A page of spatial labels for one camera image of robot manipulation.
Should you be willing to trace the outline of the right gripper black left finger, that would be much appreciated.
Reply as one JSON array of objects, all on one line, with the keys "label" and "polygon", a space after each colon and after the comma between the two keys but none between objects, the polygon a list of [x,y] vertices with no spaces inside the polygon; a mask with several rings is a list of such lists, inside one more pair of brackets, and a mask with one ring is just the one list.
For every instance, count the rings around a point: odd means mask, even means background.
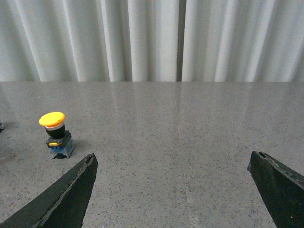
[{"label": "right gripper black left finger", "polygon": [[80,228],[98,161],[87,155],[50,187],[0,224],[2,228]]}]

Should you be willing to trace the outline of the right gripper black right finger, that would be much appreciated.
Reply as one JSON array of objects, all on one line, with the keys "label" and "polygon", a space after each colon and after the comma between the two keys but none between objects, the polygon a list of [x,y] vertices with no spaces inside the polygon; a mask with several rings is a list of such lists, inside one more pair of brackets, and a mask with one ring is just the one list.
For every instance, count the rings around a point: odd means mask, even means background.
[{"label": "right gripper black right finger", "polygon": [[247,169],[278,228],[304,226],[304,177],[264,152],[253,151]]}]

